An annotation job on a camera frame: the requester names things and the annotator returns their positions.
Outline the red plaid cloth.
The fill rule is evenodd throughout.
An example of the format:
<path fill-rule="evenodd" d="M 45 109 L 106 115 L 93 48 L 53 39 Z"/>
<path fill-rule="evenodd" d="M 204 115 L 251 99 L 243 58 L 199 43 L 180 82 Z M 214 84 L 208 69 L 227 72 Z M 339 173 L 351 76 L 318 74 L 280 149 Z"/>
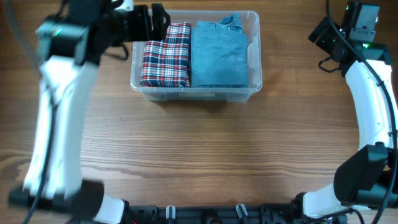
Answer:
<path fill-rule="evenodd" d="M 191 23 L 171 23 L 166 37 L 144 44 L 140 84 L 144 87 L 190 86 Z"/>

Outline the blue denim jeans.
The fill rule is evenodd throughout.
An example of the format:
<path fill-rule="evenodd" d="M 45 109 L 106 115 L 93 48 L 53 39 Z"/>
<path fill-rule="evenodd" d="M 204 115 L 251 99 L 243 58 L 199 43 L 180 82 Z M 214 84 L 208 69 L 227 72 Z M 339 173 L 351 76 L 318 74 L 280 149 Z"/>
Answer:
<path fill-rule="evenodd" d="M 192 29 L 191 87 L 247 88 L 248 36 L 239 14 Z"/>

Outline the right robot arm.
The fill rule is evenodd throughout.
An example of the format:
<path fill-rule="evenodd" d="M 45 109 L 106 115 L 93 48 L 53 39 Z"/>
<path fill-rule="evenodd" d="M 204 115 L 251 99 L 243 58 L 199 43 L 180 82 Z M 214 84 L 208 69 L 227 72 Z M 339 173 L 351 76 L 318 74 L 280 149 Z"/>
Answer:
<path fill-rule="evenodd" d="M 375 210 L 378 222 L 387 208 L 397 208 L 397 105 L 391 84 L 392 59 L 375 43 L 379 6 L 349 1 L 341 24 L 327 15 L 309 35 L 324 50 L 353 95 L 359 149 L 337 168 L 326 187 L 301 193 L 291 201 L 290 222 L 336 222 L 347 213 Z"/>

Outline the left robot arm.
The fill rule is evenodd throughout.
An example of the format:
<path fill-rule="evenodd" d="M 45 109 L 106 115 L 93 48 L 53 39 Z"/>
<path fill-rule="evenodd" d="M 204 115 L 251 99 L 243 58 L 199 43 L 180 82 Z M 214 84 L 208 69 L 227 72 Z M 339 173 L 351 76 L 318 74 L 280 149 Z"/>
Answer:
<path fill-rule="evenodd" d="M 82 177 L 81 139 L 87 101 L 101 56 L 126 42 L 162 40 L 170 16 L 160 3 L 63 1 L 36 30 L 37 48 L 25 40 L 11 2 L 7 21 L 40 74 L 34 151 L 24 183 L 9 192 L 11 205 L 67 213 L 74 221 L 130 223 L 125 200 L 105 194 L 100 181 Z"/>

